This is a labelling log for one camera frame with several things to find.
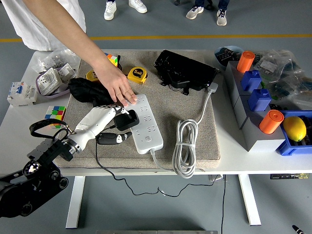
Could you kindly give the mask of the person's left hand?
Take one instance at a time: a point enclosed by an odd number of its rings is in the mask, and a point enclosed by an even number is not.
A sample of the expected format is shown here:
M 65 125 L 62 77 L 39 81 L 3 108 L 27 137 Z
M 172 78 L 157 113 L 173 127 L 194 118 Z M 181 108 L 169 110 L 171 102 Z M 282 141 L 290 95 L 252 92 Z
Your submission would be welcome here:
M 101 84 L 107 89 L 113 102 L 119 102 L 123 106 L 128 106 L 128 103 L 136 104 L 136 95 L 126 76 L 111 62 L 100 63 L 94 66 L 93 70 Z

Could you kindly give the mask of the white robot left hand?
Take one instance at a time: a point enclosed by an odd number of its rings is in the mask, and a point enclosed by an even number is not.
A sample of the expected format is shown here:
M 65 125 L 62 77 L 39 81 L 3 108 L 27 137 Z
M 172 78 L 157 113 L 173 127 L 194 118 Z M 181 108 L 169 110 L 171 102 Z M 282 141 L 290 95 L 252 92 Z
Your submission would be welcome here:
M 82 150 L 86 147 L 89 140 L 95 139 L 96 136 L 104 130 L 106 125 L 117 114 L 129 113 L 120 106 L 98 106 L 94 107 L 76 126 L 75 133 L 68 136 L 73 140 Z

